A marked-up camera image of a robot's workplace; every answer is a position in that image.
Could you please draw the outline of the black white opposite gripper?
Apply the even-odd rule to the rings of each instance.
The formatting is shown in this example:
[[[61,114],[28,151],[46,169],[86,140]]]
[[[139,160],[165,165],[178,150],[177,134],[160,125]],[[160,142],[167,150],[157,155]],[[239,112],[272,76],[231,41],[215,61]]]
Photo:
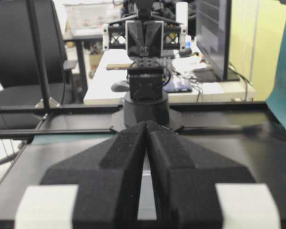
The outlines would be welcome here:
[[[102,47],[126,50],[129,57],[162,57],[184,50],[187,26],[169,19],[119,19],[102,26]]]

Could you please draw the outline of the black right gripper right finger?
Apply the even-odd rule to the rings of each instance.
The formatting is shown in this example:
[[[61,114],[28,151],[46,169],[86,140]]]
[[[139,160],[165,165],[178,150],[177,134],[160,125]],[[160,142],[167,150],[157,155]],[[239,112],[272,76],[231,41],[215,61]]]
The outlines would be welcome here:
[[[270,189],[246,166],[155,122],[146,130],[152,173],[179,228],[281,228]]]

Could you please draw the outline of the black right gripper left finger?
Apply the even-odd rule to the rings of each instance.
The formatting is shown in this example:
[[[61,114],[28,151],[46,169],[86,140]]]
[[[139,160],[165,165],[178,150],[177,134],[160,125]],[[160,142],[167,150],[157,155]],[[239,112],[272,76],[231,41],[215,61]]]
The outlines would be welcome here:
[[[49,167],[26,188],[17,229],[115,229],[137,219],[146,123]]]

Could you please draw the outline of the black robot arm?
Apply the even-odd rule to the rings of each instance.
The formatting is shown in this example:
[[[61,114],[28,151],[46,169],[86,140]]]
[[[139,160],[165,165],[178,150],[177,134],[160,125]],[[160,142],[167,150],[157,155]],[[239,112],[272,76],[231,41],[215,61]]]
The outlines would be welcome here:
[[[143,161],[160,196],[161,227],[279,229],[276,202],[249,169],[166,127],[169,75],[160,56],[162,21],[126,21],[126,49],[143,59],[127,73],[126,129],[46,169],[18,206],[17,229],[137,228]]]

